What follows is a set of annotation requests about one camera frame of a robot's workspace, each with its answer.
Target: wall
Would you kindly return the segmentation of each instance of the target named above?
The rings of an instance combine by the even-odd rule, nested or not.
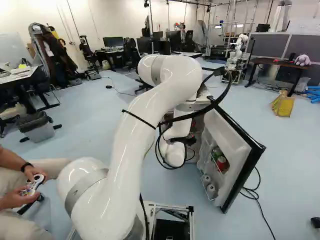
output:
[[[253,16],[255,2],[255,0],[248,2],[248,22]],[[259,0],[253,30],[257,24],[266,22],[269,2],[270,0]],[[279,0],[274,1],[269,23],[272,22],[278,2]],[[292,2],[290,17],[312,17],[318,4],[318,0],[292,0]],[[78,32],[80,35],[87,35],[92,50],[103,47],[102,38],[106,36],[140,37],[141,28],[144,27],[146,16],[149,14],[149,8],[144,8],[143,0],[69,0],[69,3]],[[166,0],[151,0],[151,5],[155,32],[165,31],[168,27],[173,30],[173,24],[183,22],[184,18],[187,30],[192,30],[196,23],[196,13],[198,20],[204,19],[206,24],[208,23],[209,13],[203,6],[197,9],[194,4],[170,1],[168,19]],[[227,10],[228,5],[212,7],[210,23],[225,21]],[[237,3],[235,19],[244,22],[245,15],[246,3]],[[75,42],[75,45],[67,45],[72,59],[80,66],[86,64],[79,51],[80,41],[66,0],[2,0],[0,21],[2,22],[0,33],[19,32],[24,43],[30,42],[29,24],[49,23],[66,42]]]

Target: stuffed animal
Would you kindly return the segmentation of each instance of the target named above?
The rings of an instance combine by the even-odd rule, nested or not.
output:
[[[308,66],[311,65],[311,61],[307,55],[303,54],[296,58],[295,64],[300,66]]]

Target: blue floor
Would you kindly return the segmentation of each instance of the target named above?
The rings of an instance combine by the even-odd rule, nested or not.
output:
[[[104,71],[101,75],[111,77],[121,92],[134,94],[139,85],[128,78],[130,75],[127,77],[112,71]],[[101,78],[58,91],[61,106],[46,111],[55,124],[62,124],[54,138],[37,144],[30,141],[19,143],[23,135],[13,129],[1,139],[2,146],[26,160],[90,156],[109,163],[121,110],[133,99],[105,88],[111,84],[110,79]],[[219,78],[210,79],[207,85],[213,87],[209,90],[214,96],[220,95],[226,86]],[[280,118],[274,116],[269,107],[276,97],[275,92],[232,86],[221,106],[253,138],[267,147],[257,164],[262,177],[258,193],[276,238],[320,239],[320,233],[309,223],[311,217],[320,216],[320,157],[317,151],[320,105],[297,97],[291,117]],[[214,207],[207,199],[199,172],[193,164],[175,171],[165,170],[150,151],[141,177],[145,200],[194,206],[197,240],[272,239],[254,201],[239,195],[227,214]],[[258,176],[253,172],[246,186],[254,187],[257,180]],[[55,182],[48,182],[41,190],[51,199],[53,234],[57,240],[65,240],[71,221],[57,196]]]

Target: open fridge door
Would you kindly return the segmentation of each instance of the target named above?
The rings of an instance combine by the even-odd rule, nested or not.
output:
[[[209,199],[227,213],[266,147],[255,141],[219,106],[206,113],[203,121],[197,167],[215,188],[214,197],[208,194]],[[217,148],[227,167],[222,167],[220,158],[217,160]],[[208,193],[208,182],[201,179]]]

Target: game controller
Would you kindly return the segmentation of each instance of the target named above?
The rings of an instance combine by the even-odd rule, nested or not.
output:
[[[36,174],[33,176],[34,181],[30,181],[29,179],[26,181],[26,185],[28,186],[28,189],[22,190],[20,192],[20,196],[33,196],[37,188],[44,182],[45,176],[42,174]]]

